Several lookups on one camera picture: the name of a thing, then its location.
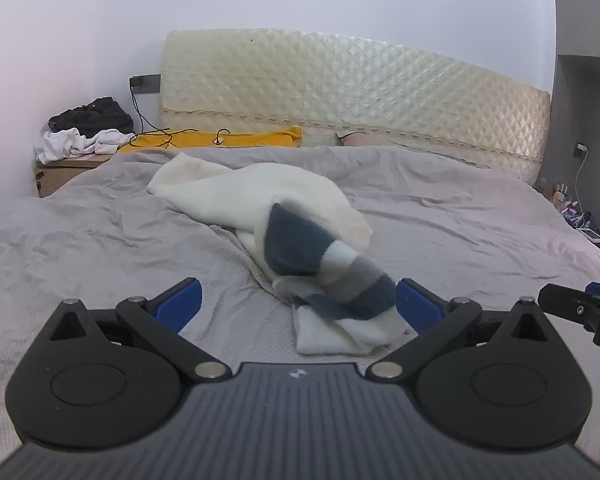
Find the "white striped fleece sweater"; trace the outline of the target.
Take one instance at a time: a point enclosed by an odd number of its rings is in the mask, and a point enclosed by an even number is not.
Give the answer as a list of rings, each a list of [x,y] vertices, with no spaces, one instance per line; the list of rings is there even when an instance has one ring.
[[[396,282],[366,255],[372,228],[332,180],[275,162],[230,169],[181,153],[148,191],[235,233],[272,293],[291,306],[304,356],[367,356],[406,332]]]

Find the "white clothes pile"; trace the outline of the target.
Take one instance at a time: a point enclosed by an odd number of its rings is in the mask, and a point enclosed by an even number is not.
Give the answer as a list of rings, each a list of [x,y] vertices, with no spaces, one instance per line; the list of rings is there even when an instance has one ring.
[[[100,130],[91,138],[84,136],[77,128],[57,132],[47,130],[38,141],[35,158],[40,164],[48,165],[68,158],[113,155],[128,144],[133,136],[133,133],[123,133],[118,129]]]

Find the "black clothes pile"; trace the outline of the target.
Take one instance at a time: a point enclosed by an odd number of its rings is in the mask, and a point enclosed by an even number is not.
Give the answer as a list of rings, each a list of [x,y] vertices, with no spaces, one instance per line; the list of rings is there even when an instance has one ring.
[[[47,122],[50,131],[59,132],[76,128],[82,136],[91,139],[97,133],[114,129],[122,133],[132,133],[132,117],[111,96],[99,98],[91,103],[70,108],[51,117]]]

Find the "clutter of small bottles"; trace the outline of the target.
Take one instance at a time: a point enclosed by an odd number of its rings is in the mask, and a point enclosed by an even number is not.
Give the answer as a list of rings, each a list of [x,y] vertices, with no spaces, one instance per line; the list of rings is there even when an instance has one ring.
[[[570,200],[567,192],[567,185],[555,184],[550,201],[565,222],[600,250],[600,229],[596,226],[592,214],[583,210],[578,200]]]

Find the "grey bed duvet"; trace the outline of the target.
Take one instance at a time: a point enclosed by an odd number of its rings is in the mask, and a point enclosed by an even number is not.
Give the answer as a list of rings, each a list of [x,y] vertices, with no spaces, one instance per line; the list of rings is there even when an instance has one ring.
[[[370,258],[442,298],[509,309],[555,283],[600,283],[600,250],[510,174],[407,148],[201,148],[230,168],[278,162],[338,185],[373,229]],[[256,281],[231,232],[203,226],[148,192],[170,159],[114,156],[46,198],[0,210],[0,463],[18,448],[4,405],[12,371],[66,298],[106,309],[193,276],[204,306],[185,337],[229,366],[299,362],[291,313]]]

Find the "grey wardrobe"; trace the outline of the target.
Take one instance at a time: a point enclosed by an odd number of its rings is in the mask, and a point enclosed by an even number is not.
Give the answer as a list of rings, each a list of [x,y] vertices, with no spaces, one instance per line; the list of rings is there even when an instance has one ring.
[[[536,182],[568,186],[600,228],[600,0],[555,0],[550,130]]]

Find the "cardboard box nightstand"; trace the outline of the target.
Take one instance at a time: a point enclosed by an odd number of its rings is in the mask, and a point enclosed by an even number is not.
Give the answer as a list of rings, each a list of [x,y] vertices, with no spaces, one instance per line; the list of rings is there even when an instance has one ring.
[[[86,155],[77,158],[65,158],[43,165],[35,164],[34,178],[38,196],[44,198],[54,194],[70,180],[108,162],[111,155]]]

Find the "pink pillow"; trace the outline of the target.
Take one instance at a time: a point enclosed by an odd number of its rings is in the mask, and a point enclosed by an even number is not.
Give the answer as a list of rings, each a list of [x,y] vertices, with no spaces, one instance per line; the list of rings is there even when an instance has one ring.
[[[391,141],[385,136],[370,134],[359,131],[338,133],[337,139],[342,146],[356,148],[357,146],[383,146],[391,145]]]

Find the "yellow pillow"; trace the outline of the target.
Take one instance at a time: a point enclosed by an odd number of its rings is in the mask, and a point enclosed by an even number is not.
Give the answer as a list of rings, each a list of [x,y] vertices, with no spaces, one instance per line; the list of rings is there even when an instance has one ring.
[[[230,132],[220,129],[215,132],[194,129],[151,131],[133,136],[128,144],[118,149],[119,153],[129,153],[148,148],[162,150],[185,150],[186,148],[262,148],[281,146],[298,148],[303,139],[299,126],[267,132]]]

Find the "cream quilted headboard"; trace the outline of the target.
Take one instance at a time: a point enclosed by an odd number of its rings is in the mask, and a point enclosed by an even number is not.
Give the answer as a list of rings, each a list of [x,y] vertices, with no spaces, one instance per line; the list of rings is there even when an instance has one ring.
[[[174,30],[162,52],[160,119],[207,131],[297,125],[307,146],[363,133],[533,182],[550,96],[385,41],[272,28]]]

